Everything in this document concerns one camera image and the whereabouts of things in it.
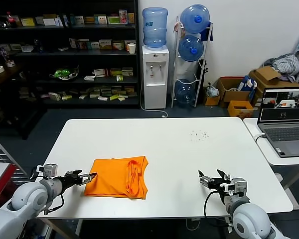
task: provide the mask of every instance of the water bottle rack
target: water bottle rack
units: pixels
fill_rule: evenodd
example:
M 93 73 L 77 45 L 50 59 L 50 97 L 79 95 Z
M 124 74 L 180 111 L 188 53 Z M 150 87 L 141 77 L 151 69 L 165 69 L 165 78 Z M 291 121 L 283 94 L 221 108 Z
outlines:
M 172 89 L 172 96 L 171 96 L 171 107 L 173 107 L 174 101 L 176 101 L 176 98 L 175 98 L 175 83 L 176 83 L 176 81 L 180 81 L 178 79 L 178 75 L 181 74 L 181 73 L 185 73 L 186 72 L 186 71 L 185 72 L 178 71 L 179 60 L 181 58 L 181 56 L 179 55 L 179 52 L 178 52 L 178 46 L 179 46 L 179 41 L 180 41 L 182 29 L 184 29 L 184 26 L 179 21 L 179 17 L 176 17 L 175 29 L 177 29 L 177 30 L 174 31 L 175 32 L 175 47 L 174 47 L 174 56 L 175 56 L 175 59 L 173 60 L 173 62 L 174 62 L 174 74 L 173 74 L 173 89 Z M 212 29 L 213 29 L 213 24 L 211 23 L 210 27 L 208 27 L 207 29 L 209 29 L 209 34 L 208 34 L 208 38 L 207 38 L 207 41 L 206 41 L 206 45 L 204 47 L 203 55 L 201 56 L 200 59 L 198 59 L 196 61 L 196 62 L 198 62 L 199 66 L 201 67 L 200 76 L 197 77 L 196 74 L 193 73 L 194 77 L 195 77 L 194 81 L 192 81 L 190 83 L 184 83 L 184 82 L 180 81 L 180 82 L 182 82 L 185 85 L 190 85 L 190 84 L 198 82 L 198 88 L 197 88 L 197 91 L 196 91 L 196 98 L 195 98 L 194 107 L 196 107 L 196 105 L 197 105 L 197 100 L 198 100 L 198 95 L 199 95 L 199 90 L 200 90 L 202 78 L 203 78 L 203 75 L 204 75 L 204 71 L 206 70 L 206 57 L 205 56 L 206 56 L 206 52 L 207 52 L 207 49 L 208 49 L 208 45 L 210 43 L 210 37 L 211 37 Z

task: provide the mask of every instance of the water cooler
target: water cooler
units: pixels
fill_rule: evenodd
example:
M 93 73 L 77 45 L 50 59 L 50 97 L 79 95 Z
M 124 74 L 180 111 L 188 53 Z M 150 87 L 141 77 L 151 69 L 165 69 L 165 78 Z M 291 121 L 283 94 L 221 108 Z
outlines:
M 160 48 L 142 47 L 144 107 L 164 109 L 166 107 L 169 51 L 166 45 Z

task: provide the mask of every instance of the laptop keyboard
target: laptop keyboard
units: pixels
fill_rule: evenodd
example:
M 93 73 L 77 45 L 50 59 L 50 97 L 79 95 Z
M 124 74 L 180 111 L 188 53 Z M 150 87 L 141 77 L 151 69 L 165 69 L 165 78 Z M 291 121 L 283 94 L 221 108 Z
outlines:
M 299 140 L 299 127 L 267 128 L 264 131 L 272 141 Z

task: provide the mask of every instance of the laptop touchpad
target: laptop touchpad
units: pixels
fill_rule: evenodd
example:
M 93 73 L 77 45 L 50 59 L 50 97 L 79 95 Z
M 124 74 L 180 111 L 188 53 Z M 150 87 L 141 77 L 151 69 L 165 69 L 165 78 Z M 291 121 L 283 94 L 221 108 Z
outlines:
M 299 141 L 286 143 L 286 148 L 290 153 L 298 154 L 299 153 Z

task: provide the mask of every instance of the paper cup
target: paper cup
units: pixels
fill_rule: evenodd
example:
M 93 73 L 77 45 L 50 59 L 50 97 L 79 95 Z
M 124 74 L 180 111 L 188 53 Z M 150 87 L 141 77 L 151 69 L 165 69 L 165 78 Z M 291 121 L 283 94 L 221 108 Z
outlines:
M 129 53 L 130 54 L 135 54 L 136 44 L 135 43 L 129 43 L 128 47 L 129 47 Z

